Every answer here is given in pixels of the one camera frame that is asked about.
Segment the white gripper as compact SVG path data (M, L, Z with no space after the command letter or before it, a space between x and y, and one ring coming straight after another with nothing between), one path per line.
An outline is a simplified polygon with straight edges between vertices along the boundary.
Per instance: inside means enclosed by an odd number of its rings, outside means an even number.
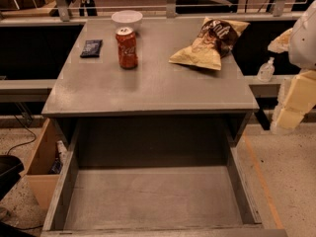
M316 1L288 29L271 41L268 51L288 51L289 61L300 69L316 69ZM316 105L316 71L302 70L279 88L270 130L273 134L294 131Z

